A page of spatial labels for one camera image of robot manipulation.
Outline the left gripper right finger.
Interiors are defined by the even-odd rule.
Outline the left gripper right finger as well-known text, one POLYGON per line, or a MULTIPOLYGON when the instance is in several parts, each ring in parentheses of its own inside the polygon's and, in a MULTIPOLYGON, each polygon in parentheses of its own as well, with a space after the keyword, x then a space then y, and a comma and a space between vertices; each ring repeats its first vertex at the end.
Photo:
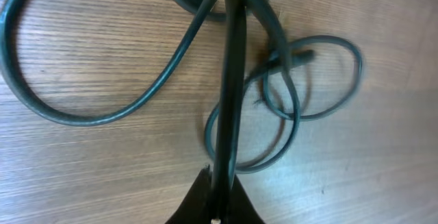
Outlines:
POLYGON ((233 186, 229 197, 229 223, 230 224, 264 224, 252 205, 243 185, 237 175, 234 177, 233 186))

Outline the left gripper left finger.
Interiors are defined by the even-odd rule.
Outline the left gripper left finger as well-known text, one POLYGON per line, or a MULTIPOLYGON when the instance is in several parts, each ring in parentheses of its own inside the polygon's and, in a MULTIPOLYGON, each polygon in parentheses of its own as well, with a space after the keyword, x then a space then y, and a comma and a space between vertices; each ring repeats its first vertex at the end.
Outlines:
POLYGON ((180 206, 166 221, 166 224, 210 224, 209 196, 211 190, 211 169, 201 169, 180 206))

